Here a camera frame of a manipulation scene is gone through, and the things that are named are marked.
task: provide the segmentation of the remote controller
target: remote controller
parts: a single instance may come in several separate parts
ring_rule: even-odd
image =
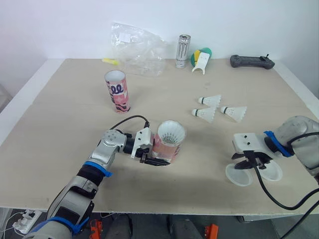
[[[267,56],[260,57],[232,55],[230,57],[230,64],[232,67],[257,66],[264,67],[265,69],[269,70],[274,67],[275,63],[268,58],[268,55],[269,54],[267,54]]]

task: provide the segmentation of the power strip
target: power strip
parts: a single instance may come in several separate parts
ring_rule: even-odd
[[[17,222],[14,222],[12,226],[16,230],[19,230],[21,233],[27,234],[41,214],[41,211],[33,211],[27,209],[25,210],[24,214],[22,214],[22,219],[19,219]]]

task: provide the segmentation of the silver can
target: silver can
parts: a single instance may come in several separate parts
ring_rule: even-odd
[[[180,35],[176,53],[176,68],[184,68],[187,62],[187,53],[190,44],[190,35]]]

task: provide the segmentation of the pink cup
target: pink cup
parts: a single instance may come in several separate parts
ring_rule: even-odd
[[[152,157],[173,163],[186,137],[185,128],[178,122],[166,120],[158,127],[154,137]]]
[[[109,71],[104,76],[108,86],[111,100],[115,106],[115,112],[126,113],[130,110],[128,86],[123,71]]]

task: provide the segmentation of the clear plastic bag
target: clear plastic bag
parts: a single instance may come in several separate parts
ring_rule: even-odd
[[[115,59],[127,73],[158,76],[165,68],[167,44],[153,33],[138,27],[114,23],[111,44]]]

